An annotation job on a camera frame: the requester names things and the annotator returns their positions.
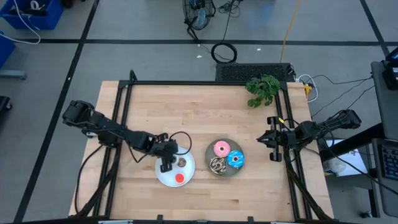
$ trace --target black keyboard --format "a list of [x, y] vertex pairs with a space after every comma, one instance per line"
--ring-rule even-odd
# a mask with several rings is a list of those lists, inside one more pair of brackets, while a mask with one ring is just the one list
[[383, 147], [381, 155], [385, 177], [398, 180], [398, 149]]

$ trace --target coiled black cable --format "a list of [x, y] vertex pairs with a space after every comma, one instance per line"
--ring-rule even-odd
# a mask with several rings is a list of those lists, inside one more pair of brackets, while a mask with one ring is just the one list
[[[215, 44], [215, 45], [211, 48], [211, 51], [210, 51], [211, 57], [212, 57], [213, 60], [214, 60], [215, 62], [217, 62], [217, 63], [235, 63], [235, 61], [236, 61], [236, 59], [237, 59], [237, 57], [238, 57], [238, 51], [236, 50], [235, 46], [233, 46], [232, 44], [229, 44], [229, 43], [224, 43], [226, 31], [228, 30], [229, 19], [231, 18], [231, 11], [232, 11], [232, 8], [233, 8], [233, 6], [234, 6], [234, 2], [235, 2], [235, 1], [236, 1], [236, 0], [232, 0], [231, 2], [228, 2], [228, 3], [227, 3], [227, 4], [230, 4], [230, 5], [229, 5], [228, 20], [227, 20], [227, 22], [226, 22], [223, 40], [222, 40], [220, 43]], [[222, 62], [222, 61], [220, 61], [220, 60], [218, 60], [218, 59], [216, 58], [215, 50], [216, 50], [216, 48], [217, 48], [218, 46], [220, 46], [220, 45], [224, 45], [225, 47], [231, 49], [231, 50], [234, 52], [234, 57], [232, 58], [232, 60], [229, 60], [229, 61], [227, 61], [227, 62]]]

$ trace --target pink donut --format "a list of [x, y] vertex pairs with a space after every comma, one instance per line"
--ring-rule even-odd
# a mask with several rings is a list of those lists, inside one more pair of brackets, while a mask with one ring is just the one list
[[226, 157], [226, 156], [228, 156], [230, 151], [231, 151], [231, 147], [225, 141], [218, 141], [214, 145], [214, 153], [218, 157]]

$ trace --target fan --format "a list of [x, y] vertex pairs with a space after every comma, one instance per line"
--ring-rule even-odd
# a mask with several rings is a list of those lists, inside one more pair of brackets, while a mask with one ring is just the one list
[[188, 25], [187, 32], [195, 41], [199, 41], [195, 30], [205, 28], [216, 13], [213, 0], [182, 0], [182, 7], [184, 23]]

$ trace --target donut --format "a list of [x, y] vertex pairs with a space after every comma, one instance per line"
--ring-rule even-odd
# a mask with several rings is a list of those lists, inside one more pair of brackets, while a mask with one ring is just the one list
[[184, 158], [179, 158], [178, 162], [177, 162], [177, 166], [183, 168], [183, 167], [185, 167], [185, 165], [187, 165], [187, 161]]
[[226, 157], [231, 152], [231, 147], [225, 141], [218, 141], [214, 145], [214, 153], [218, 157]]
[[240, 151], [232, 151], [228, 154], [228, 165], [232, 168], [239, 169], [244, 164], [244, 156]]
[[210, 170], [215, 174], [224, 174], [226, 171], [226, 161], [221, 157], [214, 157], [210, 161]]

